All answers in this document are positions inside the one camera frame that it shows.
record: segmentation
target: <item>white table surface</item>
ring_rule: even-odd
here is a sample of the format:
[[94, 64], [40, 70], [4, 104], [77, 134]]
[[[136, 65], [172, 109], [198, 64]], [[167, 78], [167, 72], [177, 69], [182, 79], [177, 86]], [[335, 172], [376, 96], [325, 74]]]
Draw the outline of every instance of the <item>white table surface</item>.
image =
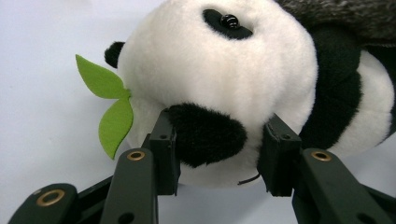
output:
[[[0, 0], [0, 223], [36, 189], [69, 183], [82, 191], [112, 175], [97, 126], [112, 100], [78, 74], [75, 54], [106, 65], [104, 50], [125, 40], [161, 0]], [[396, 138], [345, 160], [360, 182], [396, 196]], [[121, 145], [121, 151], [127, 149]], [[160, 197], [160, 223], [296, 223], [289, 198], [261, 182], [243, 189], [183, 186]]]

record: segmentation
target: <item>black fur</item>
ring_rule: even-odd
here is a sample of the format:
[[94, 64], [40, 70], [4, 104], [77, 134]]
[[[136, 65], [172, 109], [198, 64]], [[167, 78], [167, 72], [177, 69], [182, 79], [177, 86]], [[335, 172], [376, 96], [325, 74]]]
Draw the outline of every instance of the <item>black fur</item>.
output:
[[113, 68], [117, 68], [119, 63], [119, 56], [125, 42], [114, 42], [108, 49], [105, 50], [105, 61]]
[[177, 132], [176, 154], [191, 167], [230, 158], [247, 140], [239, 121], [195, 104], [173, 105], [169, 116]]
[[336, 26], [310, 31], [317, 49], [318, 81], [312, 113], [300, 136], [303, 148], [329, 148], [357, 113], [361, 78], [357, 73], [361, 48], [356, 37]]

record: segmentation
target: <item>panda body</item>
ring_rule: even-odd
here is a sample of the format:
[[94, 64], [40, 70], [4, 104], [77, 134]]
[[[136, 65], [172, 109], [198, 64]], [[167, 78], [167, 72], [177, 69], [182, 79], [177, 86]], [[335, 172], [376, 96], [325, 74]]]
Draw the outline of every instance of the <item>panda body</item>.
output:
[[[207, 9], [221, 15], [234, 14], [253, 35], [235, 40], [216, 32], [203, 16]], [[218, 156], [217, 161], [192, 165], [180, 158], [179, 182], [210, 188], [238, 187], [241, 181], [258, 174], [262, 127], [274, 114], [296, 133], [314, 139], [310, 146], [318, 140], [315, 133], [321, 133], [322, 123], [310, 121], [316, 109], [319, 51], [311, 34], [270, 0], [164, 2], [143, 20], [120, 52], [119, 75], [132, 93], [134, 109], [134, 125], [127, 141], [132, 147], [140, 147], [165, 108], [196, 105], [240, 124], [246, 139], [232, 156]], [[359, 53], [360, 64], [355, 68], [359, 85], [353, 87], [359, 99], [354, 100], [350, 116], [343, 118], [345, 125], [335, 132], [328, 130], [334, 135], [331, 142], [319, 141], [316, 146], [330, 144], [321, 148], [340, 156], [379, 144], [389, 134], [392, 118], [393, 86], [387, 69], [367, 51]], [[337, 122], [325, 121], [329, 126]], [[199, 129], [199, 125], [192, 125], [186, 134]], [[216, 134], [215, 129], [212, 135], [200, 136], [216, 135], [222, 133]], [[217, 155], [216, 150], [210, 150], [205, 153]]]

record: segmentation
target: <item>plastic eye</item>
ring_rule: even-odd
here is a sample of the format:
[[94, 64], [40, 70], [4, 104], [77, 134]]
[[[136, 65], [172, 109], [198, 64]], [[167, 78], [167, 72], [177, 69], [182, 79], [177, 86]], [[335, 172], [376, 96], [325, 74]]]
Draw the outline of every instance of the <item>plastic eye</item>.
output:
[[235, 15], [231, 15], [231, 14], [222, 16], [220, 19], [220, 23], [222, 26], [232, 30], [236, 30], [239, 29], [239, 27], [241, 27], [239, 25], [238, 18], [236, 18]]
[[234, 15], [227, 14], [223, 16], [214, 9], [206, 9], [203, 14], [204, 21], [213, 31], [229, 39], [242, 40], [253, 36], [253, 32], [241, 26]]

